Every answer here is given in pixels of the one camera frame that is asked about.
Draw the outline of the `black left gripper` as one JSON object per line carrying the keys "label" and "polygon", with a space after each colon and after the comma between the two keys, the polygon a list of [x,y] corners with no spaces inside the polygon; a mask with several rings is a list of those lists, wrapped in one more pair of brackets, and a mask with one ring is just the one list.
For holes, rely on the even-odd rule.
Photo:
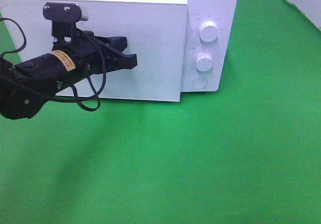
{"label": "black left gripper", "polygon": [[102,74],[137,66],[137,55],[111,57],[113,52],[122,54],[127,48],[126,37],[100,37],[92,31],[78,30],[70,41],[53,44],[51,54],[57,57],[68,72],[79,72],[85,68],[92,74]]}

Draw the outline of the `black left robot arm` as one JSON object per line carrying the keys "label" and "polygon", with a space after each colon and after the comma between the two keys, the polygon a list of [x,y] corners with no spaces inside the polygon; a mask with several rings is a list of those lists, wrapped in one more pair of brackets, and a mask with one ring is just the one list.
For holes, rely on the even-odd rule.
{"label": "black left robot arm", "polygon": [[48,101],[77,103],[98,99],[108,72],[133,69],[137,55],[125,55],[126,37],[97,37],[78,30],[79,44],[56,42],[52,52],[13,65],[1,59],[1,115],[32,118]]}

